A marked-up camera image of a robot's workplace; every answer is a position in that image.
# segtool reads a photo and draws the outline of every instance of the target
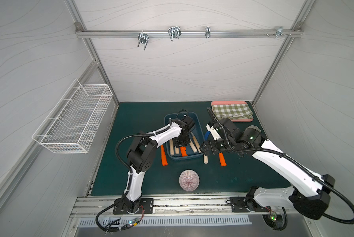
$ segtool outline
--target green table mat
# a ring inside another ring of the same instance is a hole
[[[195,112],[201,123],[203,133],[210,120],[207,107],[211,102],[123,102],[118,113],[104,151],[102,161],[95,178],[92,196],[121,195],[127,184],[127,168],[115,157],[115,145],[121,138],[137,132],[154,131],[164,126],[164,116],[185,108]],[[250,125],[263,129],[254,116],[252,122],[236,122],[241,130]],[[120,155],[126,160],[126,153],[132,140],[124,141],[120,146]],[[250,155],[240,158],[237,154],[224,154],[227,166],[221,166],[218,155],[203,158],[174,161],[167,157],[167,166],[161,164],[161,151],[157,149],[152,167],[146,172],[142,186],[144,195],[188,193],[178,182],[179,175],[186,169],[198,173],[200,183],[191,193],[247,192],[251,186],[264,188],[283,188],[290,183],[272,168]]]

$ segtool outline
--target blue plastic tray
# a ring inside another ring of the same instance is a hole
[[[183,116],[185,115],[186,113],[179,113],[179,116],[178,118],[181,119],[183,118]],[[176,115],[177,113],[171,113],[171,114],[168,114],[164,117],[164,125],[167,125],[169,123],[169,118],[171,119],[175,119],[176,118]],[[202,144],[203,142],[203,132],[202,132],[202,127],[199,123],[199,119],[198,119],[198,116],[196,113],[194,112],[190,112],[189,111],[189,116],[194,119],[195,121],[195,126],[194,126],[194,129],[192,131],[192,133],[194,134],[195,138],[198,140],[199,142],[199,145]],[[190,145],[187,145],[185,146],[186,147],[186,154],[188,156],[185,156],[183,157],[182,154],[181,154],[181,151],[179,151],[179,154],[176,155],[170,155],[170,147],[169,147],[169,141],[166,142],[166,151],[168,153],[168,156],[173,159],[173,160],[187,160],[187,159],[193,159],[193,158],[198,158],[198,157],[202,157],[203,156],[203,153],[199,153],[199,151],[197,153],[194,153],[193,150],[191,149]]]

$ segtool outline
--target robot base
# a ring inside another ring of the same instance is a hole
[[[152,212],[153,212],[153,198],[140,199],[139,206],[140,205],[142,205],[144,208],[144,214],[152,214]],[[124,202],[120,202],[120,203],[118,203],[118,205],[114,206],[114,211],[113,211],[114,215],[141,214],[141,213],[142,213],[141,207],[139,207],[139,209],[137,209],[137,211],[135,213],[130,213],[130,209],[126,205],[124,205]]]

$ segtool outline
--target white wall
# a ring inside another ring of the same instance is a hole
[[[282,43],[157,39],[143,51],[136,39],[93,42],[120,102],[252,100]]]
[[[256,108],[269,138],[354,203],[354,0],[317,0]],[[351,218],[331,195],[326,213]],[[354,236],[322,217],[324,236]]]
[[[290,28],[304,0],[75,0],[88,30]]]
[[[0,182],[75,78],[92,62],[63,0],[0,0]],[[87,83],[100,83],[95,71]],[[88,154],[43,149],[0,213],[0,236],[60,236],[89,184],[112,121]]]
[[[290,28],[304,0],[76,0],[88,30]],[[281,39],[94,39],[119,101],[252,100]]]
[[[63,0],[0,0],[0,183],[92,58]]]

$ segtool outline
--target ventilation grille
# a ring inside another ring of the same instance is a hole
[[[113,221],[123,226],[135,217],[105,217],[99,222],[105,226]],[[248,215],[212,215],[212,216],[145,216],[137,226],[230,226],[251,225]],[[81,218],[79,227],[96,227],[95,218]]]

